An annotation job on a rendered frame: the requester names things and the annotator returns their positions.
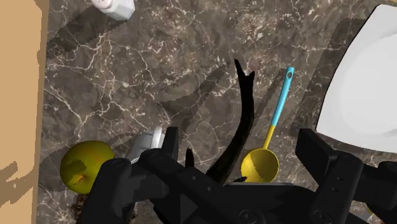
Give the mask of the white shaker bottle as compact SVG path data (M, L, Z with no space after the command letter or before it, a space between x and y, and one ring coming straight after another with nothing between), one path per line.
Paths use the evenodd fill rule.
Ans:
M135 12L134 0L91 0L101 12L115 20L128 20Z

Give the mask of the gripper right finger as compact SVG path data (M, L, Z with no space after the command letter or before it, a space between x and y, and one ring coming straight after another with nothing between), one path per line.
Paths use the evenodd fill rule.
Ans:
M318 184L308 211L312 224L366 224L349 212L354 200L385 224L397 224L397 162L366 165L332 149L311 129L299 130L295 154Z

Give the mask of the yellow green apple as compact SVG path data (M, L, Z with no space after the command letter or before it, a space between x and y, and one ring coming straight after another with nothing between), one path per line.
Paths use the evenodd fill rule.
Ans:
M88 194L101 165L115 158L110 146L102 141L84 141L71 147L60 162L60 177L68 189Z

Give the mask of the large white dish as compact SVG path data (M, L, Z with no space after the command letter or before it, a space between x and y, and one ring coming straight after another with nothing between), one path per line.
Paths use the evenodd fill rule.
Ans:
M397 153L397 6L376 6L349 45L316 130L357 147Z

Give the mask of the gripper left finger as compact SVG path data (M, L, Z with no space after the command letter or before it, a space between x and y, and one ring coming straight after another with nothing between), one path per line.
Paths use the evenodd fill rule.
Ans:
M136 202L150 200L164 224L244 224L246 211L230 190L173 157L178 130L167 129L163 146L142 152L132 164L114 158L101 165L81 214L81 224L128 224Z

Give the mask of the black curved figure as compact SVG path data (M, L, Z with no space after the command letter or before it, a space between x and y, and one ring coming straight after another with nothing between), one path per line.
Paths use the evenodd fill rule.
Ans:
M255 72L252 71L246 75L237 59L234 59L234 63L239 81L242 108L239 126L226 150L206 172L207 176L221 185L225 183L231 174L244 148L254 121L253 82Z

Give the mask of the grey white cup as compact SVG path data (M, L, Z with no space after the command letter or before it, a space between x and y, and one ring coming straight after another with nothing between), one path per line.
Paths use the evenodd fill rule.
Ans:
M150 132L140 134L134 141L131 152L127 158L133 164L139 160L142 152L153 148L161 148L165 135L162 133L162 127L157 126Z

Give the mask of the brown speckled thing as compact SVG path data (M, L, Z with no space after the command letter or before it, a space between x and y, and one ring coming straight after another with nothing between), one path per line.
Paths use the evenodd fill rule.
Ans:
M81 212L87 198L88 198L87 194L77 195L75 202L70 207L71 211L73 212L73 216L76 221L76 224L81 223Z

